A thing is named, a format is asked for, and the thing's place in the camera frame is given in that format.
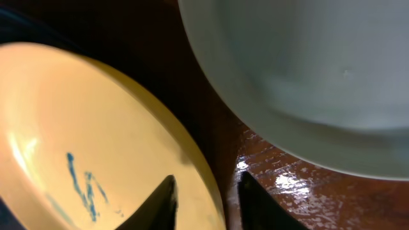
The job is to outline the yellow plate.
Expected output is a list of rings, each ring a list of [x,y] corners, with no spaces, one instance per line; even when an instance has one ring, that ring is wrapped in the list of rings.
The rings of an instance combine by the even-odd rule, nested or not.
[[[224,229],[199,147],[117,69],[39,43],[1,46],[2,229],[118,229],[159,203],[171,229]]]

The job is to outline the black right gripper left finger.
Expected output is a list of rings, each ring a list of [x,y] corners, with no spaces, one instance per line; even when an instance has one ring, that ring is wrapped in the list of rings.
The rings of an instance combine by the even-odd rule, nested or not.
[[[175,230],[177,210],[176,179],[168,175],[116,230]]]

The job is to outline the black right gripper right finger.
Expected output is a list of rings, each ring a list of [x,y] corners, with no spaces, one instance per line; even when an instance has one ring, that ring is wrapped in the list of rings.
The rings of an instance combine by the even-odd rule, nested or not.
[[[308,230],[247,171],[237,184],[243,230]]]

